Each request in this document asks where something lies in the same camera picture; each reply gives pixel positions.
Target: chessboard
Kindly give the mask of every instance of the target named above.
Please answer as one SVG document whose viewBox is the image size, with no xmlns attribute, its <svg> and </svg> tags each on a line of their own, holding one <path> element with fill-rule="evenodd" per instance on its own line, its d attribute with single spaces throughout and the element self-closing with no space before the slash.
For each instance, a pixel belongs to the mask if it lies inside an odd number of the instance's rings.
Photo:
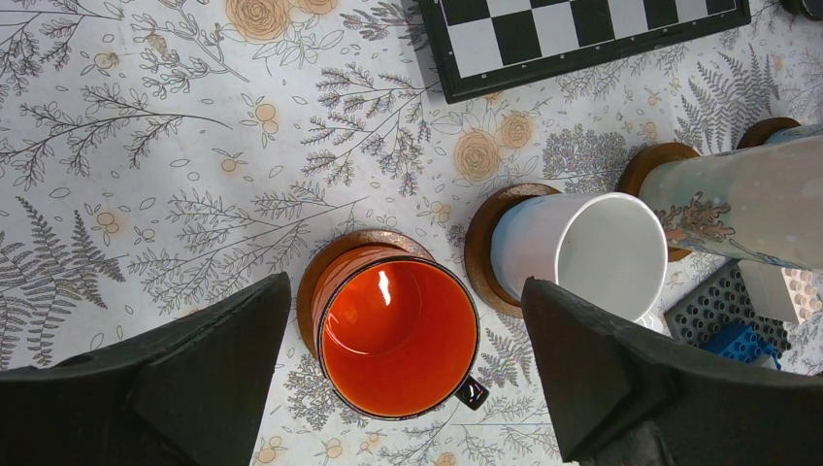
<svg viewBox="0 0 823 466">
<path fill-rule="evenodd" d="M 417 0 L 449 103 L 751 21 L 748 0 Z"/>
</svg>

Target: cup rim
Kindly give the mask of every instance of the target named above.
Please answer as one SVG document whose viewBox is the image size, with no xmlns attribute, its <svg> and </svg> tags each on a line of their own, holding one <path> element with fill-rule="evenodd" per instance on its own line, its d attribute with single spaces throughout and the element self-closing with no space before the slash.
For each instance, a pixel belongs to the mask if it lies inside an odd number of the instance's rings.
<svg viewBox="0 0 823 466">
<path fill-rule="evenodd" d="M 378 414 L 375 414 L 375 413 L 369 413 L 368 411 L 355 406 L 353 403 L 351 403 L 340 392 L 340 390 L 337 388 L 334 381 L 332 380 L 331 376 L 329 376 L 329 373 L 326 370 L 325 357 L 323 356 L 323 338 L 322 338 L 323 323 L 326 321 L 326 318 L 328 317 L 329 312 L 331 311 L 332 305 L 334 304 L 335 300 L 338 298 L 340 293 L 343 291 L 343 288 L 346 287 L 347 284 L 349 284 L 352 280 L 359 277 L 362 273 L 366 272 L 367 270 L 372 269 L 374 267 L 378 267 L 380 265 L 391 263 L 391 262 L 418 262 L 418 263 L 422 263 L 422 264 L 425 264 L 425 265 L 432 266 L 435 269 L 446 273 L 450 278 L 452 278 L 457 284 L 460 285 L 460 289 L 463 290 L 463 293 L 466 295 L 466 298 L 469 300 L 469 304 L 472 308 L 472 312 L 475 314 L 475 350 L 472 353 L 472 359 L 469 361 L 469 366 L 466 368 L 466 373 L 463 375 L 463 377 L 460 378 L 460 382 L 457 383 L 457 385 L 446 396 L 444 396 L 437 403 L 433 404 L 432 406 L 426 408 L 423 411 L 420 411 L 419 413 L 412 413 L 410 415 L 405 415 L 405 416 L 378 415 Z M 368 263 L 368 264 L 365 264 L 365 265 L 362 265 L 362 266 L 358 267 L 354 272 L 352 272 L 348 277 L 346 277 L 346 279 L 343 280 L 337 286 L 337 288 L 335 288 L 334 292 L 329 297 L 328 302 L 323 307 L 323 312 L 320 314 L 320 321 L 319 321 L 319 324 L 317 326 L 316 331 L 314 332 L 314 336 L 317 338 L 317 361 L 320 364 L 320 372 L 322 372 L 323 377 L 325 377 L 329 381 L 329 383 L 332 385 L 332 391 L 334 391 L 335 395 L 337 395 L 337 397 L 340 398 L 340 400 L 343 401 L 346 404 L 346 406 L 348 406 L 349 408 L 352 408 L 355 412 L 357 412 L 360 415 L 368 416 L 368 417 L 375 418 L 375 419 L 381 419 L 381 420 L 406 420 L 406 419 L 413 419 L 413 418 L 416 418 L 416 417 L 420 417 L 420 416 L 423 416 L 423 415 L 425 415 L 425 414 L 427 414 L 431 411 L 434 411 L 437 407 L 439 407 L 444 402 L 446 402 L 449 398 L 451 398 L 454 395 L 454 393 L 456 393 L 457 390 L 459 390 L 460 387 L 463 386 L 463 383 L 466 382 L 466 379 L 469 378 L 469 376 L 472 373 L 472 368 L 475 366 L 475 362 L 477 360 L 477 354 L 479 353 L 479 349 L 480 349 L 480 316 L 477 314 L 477 305 L 475 304 L 475 299 L 472 297 L 472 293 L 471 293 L 471 291 L 469 291 L 469 288 L 467 288 L 463 284 L 463 282 L 460 281 L 460 279 L 459 279 L 459 277 L 457 277 L 457 275 L 455 275 L 452 271 L 445 268 L 445 266 L 435 262 L 434 260 L 426 259 L 424 257 L 415 257 L 415 256 L 412 256 L 412 255 L 394 255 L 394 256 L 390 256 L 390 257 L 384 257 L 384 258 L 378 259 L 374 262 L 371 262 L 371 263 Z"/>
<path fill-rule="evenodd" d="M 604 201 L 606 199 L 623 199 L 626 201 L 631 202 L 633 205 L 639 207 L 643 210 L 653 221 L 653 223 L 657 226 L 657 230 L 659 231 L 660 235 L 659 238 L 662 238 L 663 241 L 661 242 L 661 251 L 663 252 L 663 261 L 661 264 L 663 265 L 663 272 L 660 274 L 657 284 L 657 292 L 655 293 L 654 297 L 646 304 L 645 309 L 636 317 L 634 318 L 633 322 L 637 322 L 643 316 L 645 316 L 649 311 L 654 308 L 654 304 L 660 299 L 660 293 L 663 292 L 663 285 L 666 283 L 666 269 L 668 264 L 668 257 L 669 257 L 669 245 L 666 241 L 666 232 L 663 230 L 663 225 L 660 224 L 660 219 L 657 217 L 656 214 L 647 206 L 645 203 L 638 197 L 635 197 L 631 194 L 626 194 L 625 192 L 604 192 L 598 195 L 595 195 L 591 199 L 584 202 L 569 221 L 566 222 L 566 225 L 563 227 L 563 232 L 560 234 L 560 247 L 554 252 L 554 261 L 552 267 L 554 268 L 554 277 L 557 280 L 557 284 L 563 286 L 561 277 L 560 277 L 560 251 L 563 249 L 563 242 L 566 239 L 566 235 L 569 234 L 569 230 L 572 228 L 572 225 L 575 223 L 575 220 L 583 213 L 586 209 L 597 204 L 598 202 Z"/>
</svg>

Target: black mug rim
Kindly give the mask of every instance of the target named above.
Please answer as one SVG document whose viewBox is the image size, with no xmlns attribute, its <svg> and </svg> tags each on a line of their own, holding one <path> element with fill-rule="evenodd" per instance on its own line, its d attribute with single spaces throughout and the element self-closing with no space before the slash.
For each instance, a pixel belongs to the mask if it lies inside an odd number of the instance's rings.
<svg viewBox="0 0 823 466">
<path fill-rule="evenodd" d="M 460 378 L 460 382 L 457 384 L 457 386 L 455 386 L 448 393 L 448 395 L 446 395 L 443 399 L 441 399 L 437 403 L 433 404 L 429 408 L 426 408 L 425 410 L 420 411 L 419 413 L 413 413 L 413 414 L 405 415 L 405 416 L 376 415 L 374 413 L 369 413 L 368 411 L 363 410 L 362 408 L 358 408 L 357 406 L 355 406 L 348 399 L 346 399 L 346 397 L 337 388 L 337 386 L 335 385 L 332 378 L 329 376 L 329 373 L 326 370 L 326 363 L 325 363 L 325 360 L 324 360 L 324 357 L 323 357 L 323 338 L 322 338 L 323 323 L 326 321 L 326 318 L 328 317 L 329 312 L 331 311 L 332 304 L 334 304 L 335 300 L 340 295 L 341 291 L 343 291 L 343 288 L 347 284 L 349 284 L 352 280 L 359 277 L 363 272 L 366 272 L 367 270 L 369 270 L 371 268 L 378 267 L 379 265 L 384 265 L 384 264 L 387 264 L 387 263 L 390 263 L 390 262 L 418 262 L 418 263 L 422 263 L 422 264 L 432 266 L 432 267 L 440 270 L 441 272 L 445 272 L 449 277 L 451 277 L 456 283 L 458 283 L 460 285 L 460 288 L 463 290 L 463 293 L 469 299 L 469 304 L 472 307 L 472 312 L 475 314 L 475 337 L 476 337 L 475 338 L 475 350 L 474 350 L 474 353 L 472 354 L 472 360 L 469 362 L 469 367 L 466 368 L 466 373 L 463 375 L 462 378 Z M 413 256 L 413 255 L 394 255 L 394 256 L 391 256 L 391 257 L 384 257 L 384 258 L 378 259 L 374 262 L 370 262 L 368 264 L 360 266 L 354 272 L 352 272 L 348 277 L 346 277 L 346 279 L 343 280 L 337 286 L 337 288 L 335 288 L 334 292 L 329 297 L 328 302 L 326 302 L 326 304 L 323 306 L 323 313 L 320 315 L 320 322 L 319 322 L 319 325 L 317 326 L 317 329 L 316 329 L 316 332 L 314 333 L 314 336 L 317 339 L 317 360 L 320 363 L 320 372 L 323 373 L 323 377 L 325 377 L 329 381 L 329 383 L 332 385 L 332 390 L 334 391 L 335 395 L 337 395 L 337 397 L 340 398 L 340 400 L 343 401 L 346 404 L 346 406 L 352 408 L 355 412 L 357 412 L 360 415 L 372 417 L 372 418 L 375 418 L 375 419 L 406 420 L 406 419 L 413 419 L 415 417 L 423 416 L 423 415 L 425 415 L 427 413 L 430 413 L 430 412 L 434 411 L 435 409 L 437 409 L 440 405 L 442 405 L 443 403 L 448 401 L 449 398 L 454 396 L 454 394 L 457 393 L 457 391 L 460 389 L 460 387 L 463 386 L 463 384 L 466 383 L 466 380 L 471 376 L 472 368 L 475 367 L 475 362 L 477 360 L 477 354 L 479 353 L 479 349 L 480 349 L 480 316 L 477 314 L 477 306 L 475 305 L 475 298 L 472 297 L 471 291 L 469 291 L 469 288 L 466 287 L 463 284 L 463 282 L 460 280 L 459 277 L 457 277 L 456 274 L 454 274 L 454 272 L 448 270 L 447 268 L 445 268 L 445 266 L 435 262 L 434 260 L 426 259 L 426 258 L 423 258 L 423 257 L 416 257 L 416 256 Z"/>
</svg>

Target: black chessboard frame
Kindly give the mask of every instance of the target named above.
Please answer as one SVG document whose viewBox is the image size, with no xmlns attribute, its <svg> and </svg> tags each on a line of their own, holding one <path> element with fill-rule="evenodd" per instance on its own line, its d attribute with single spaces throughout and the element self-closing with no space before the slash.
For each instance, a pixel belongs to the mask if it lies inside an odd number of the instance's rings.
<svg viewBox="0 0 823 466">
<path fill-rule="evenodd" d="M 445 101 L 449 104 L 691 41 L 751 22 L 748 0 L 735 0 L 738 8 L 733 12 L 644 32 L 639 35 L 642 37 L 640 41 L 632 41 L 631 38 L 618 39 L 566 52 L 563 59 L 559 56 L 538 58 L 481 75 L 461 78 L 440 1 L 417 0 L 429 35 Z"/>
</svg>

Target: white cup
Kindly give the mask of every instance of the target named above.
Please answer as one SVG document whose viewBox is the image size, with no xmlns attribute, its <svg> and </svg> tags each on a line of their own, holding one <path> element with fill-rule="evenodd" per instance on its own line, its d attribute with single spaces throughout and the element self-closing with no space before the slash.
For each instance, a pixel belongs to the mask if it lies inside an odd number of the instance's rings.
<svg viewBox="0 0 823 466">
<path fill-rule="evenodd" d="M 660 220 L 618 192 L 526 200 L 503 215 L 491 241 L 495 278 L 517 300 L 535 277 L 632 321 L 657 302 L 667 258 Z"/>
</svg>

